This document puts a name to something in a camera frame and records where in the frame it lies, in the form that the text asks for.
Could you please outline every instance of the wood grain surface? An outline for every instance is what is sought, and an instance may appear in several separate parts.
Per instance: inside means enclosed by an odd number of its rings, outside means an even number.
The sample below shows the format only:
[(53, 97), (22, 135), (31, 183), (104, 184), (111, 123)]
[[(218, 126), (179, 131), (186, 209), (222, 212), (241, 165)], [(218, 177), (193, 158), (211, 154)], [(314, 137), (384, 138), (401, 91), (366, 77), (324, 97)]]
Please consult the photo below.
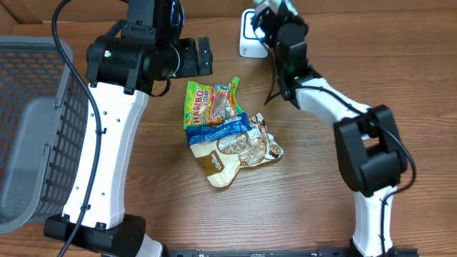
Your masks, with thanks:
[[(417, 184), (396, 196), (391, 232), (398, 247), (422, 256), (457, 256), (457, 11), (308, 15), (311, 63), (356, 101), (393, 110), (418, 167)], [(59, 35), (86, 70), (86, 49), (112, 22), (59, 24)], [(303, 250), (348, 245), (353, 193), (338, 172), (333, 132), (282, 99), (263, 102), (268, 59), (238, 54), (240, 19), (189, 19), (182, 37), (209, 36), (214, 74), (239, 76), (237, 101), (261, 112), (285, 154), (277, 163), (240, 171), (230, 188), (212, 188), (182, 130), (188, 79), (150, 99), (136, 134), (125, 189), (126, 212), (147, 220), (147, 234), (169, 248)], [(48, 24), (18, 25), (17, 35), (50, 36)], [(164, 87), (157, 84), (154, 92)], [(410, 179), (409, 171), (402, 184)], [(0, 236), (5, 256), (55, 256), (63, 243), (29, 224)], [(71, 248), (68, 256), (93, 256)]]

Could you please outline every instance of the snack package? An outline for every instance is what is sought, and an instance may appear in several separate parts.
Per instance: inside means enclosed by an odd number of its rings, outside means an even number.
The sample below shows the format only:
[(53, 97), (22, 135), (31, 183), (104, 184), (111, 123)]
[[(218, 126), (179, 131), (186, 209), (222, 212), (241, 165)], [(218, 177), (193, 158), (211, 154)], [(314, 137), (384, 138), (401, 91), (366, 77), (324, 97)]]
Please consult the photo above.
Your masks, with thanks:
[(218, 125), (226, 119), (241, 114), (243, 110), (235, 101), (239, 78), (228, 86), (205, 86), (190, 81), (184, 102), (184, 129), (187, 126)]
[(240, 168), (279, 159), (283, 149), (267, 133), (261, 114), (249, 119), (251, 130), (191, 146), (205, 176), (215, 187), (228, 186)]
[(251, 125), (248, 122), (248, 115), (239, 114), (237, 117), (225, 120), (218, 127), (213, 126), (187, 126), (186, 135), (189, 146), (195, 143), (215, 141), (224, 136), (234, 135), (243, 131), (250, 131)]

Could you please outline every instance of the blue packaging strip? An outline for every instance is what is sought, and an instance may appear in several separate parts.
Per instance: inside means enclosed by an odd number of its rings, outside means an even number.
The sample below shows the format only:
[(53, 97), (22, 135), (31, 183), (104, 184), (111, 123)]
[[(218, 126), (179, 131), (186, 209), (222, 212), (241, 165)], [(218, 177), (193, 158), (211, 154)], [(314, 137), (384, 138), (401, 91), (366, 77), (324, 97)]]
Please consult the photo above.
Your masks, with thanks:
[(187, 143), (191, 146), (195, 143), (215, 141), (236, 133), (250, 131), (251, 129), (248, 115), (242, 113), (237, 117), (224, 121), (216, 128), (211, 126), (188, 126), (186, 129)]

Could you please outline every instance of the white and brown snack bag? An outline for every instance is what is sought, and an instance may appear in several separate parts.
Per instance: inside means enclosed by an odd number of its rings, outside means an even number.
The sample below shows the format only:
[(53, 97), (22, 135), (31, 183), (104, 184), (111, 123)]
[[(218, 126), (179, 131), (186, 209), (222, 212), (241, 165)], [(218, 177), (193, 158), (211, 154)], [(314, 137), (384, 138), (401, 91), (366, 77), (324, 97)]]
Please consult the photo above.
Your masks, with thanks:
[(276, 160), (283, 149), (267, 133), (261, 114), (249, 119), (251, 130), (191, 146), (205, 176), (215, 187), (228, 186), (240, 168)]

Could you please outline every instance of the white power adapter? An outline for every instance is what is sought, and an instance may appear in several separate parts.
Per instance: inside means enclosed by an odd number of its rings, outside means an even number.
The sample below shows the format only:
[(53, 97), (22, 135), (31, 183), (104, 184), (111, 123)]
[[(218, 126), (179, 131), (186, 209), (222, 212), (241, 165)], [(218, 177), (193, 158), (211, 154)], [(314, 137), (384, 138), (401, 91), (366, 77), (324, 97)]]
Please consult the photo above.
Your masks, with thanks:
[(261, 28), (257, 28), (254, 33), (251, 23), (254, 14), (254, 9), (247, 9), (241, 16), (240, 55), (249, 58), (265, 58), (268, 52), (259, 41), (265, 37), (265, 33)]

